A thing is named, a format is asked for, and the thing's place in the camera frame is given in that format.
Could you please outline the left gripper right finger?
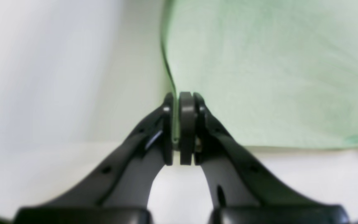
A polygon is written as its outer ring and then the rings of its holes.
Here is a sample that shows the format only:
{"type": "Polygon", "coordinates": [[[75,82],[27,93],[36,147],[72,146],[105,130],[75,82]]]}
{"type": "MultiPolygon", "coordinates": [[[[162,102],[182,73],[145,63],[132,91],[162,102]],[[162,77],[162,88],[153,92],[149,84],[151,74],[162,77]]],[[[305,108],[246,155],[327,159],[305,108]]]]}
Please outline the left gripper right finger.
{"type": "Polygon", "coordinates": [[[181,165],[203,170],[213,211],[210,224],[349,224],[340,205],[293,190],[241,146],[199,93],[179,95],[181,165]]]}

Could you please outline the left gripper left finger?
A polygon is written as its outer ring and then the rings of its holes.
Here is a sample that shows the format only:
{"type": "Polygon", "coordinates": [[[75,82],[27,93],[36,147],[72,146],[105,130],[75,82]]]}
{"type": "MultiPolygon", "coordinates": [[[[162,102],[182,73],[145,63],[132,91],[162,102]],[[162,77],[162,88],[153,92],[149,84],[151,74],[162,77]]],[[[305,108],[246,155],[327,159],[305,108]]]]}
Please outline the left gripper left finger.
{"type": "Polygon", "coordinates": [[[21,208],[14,224],[153,224],[151,187],[162,167],[173,163],[173,101],[166,94],[83,180],[41,206],[21,208]]]}

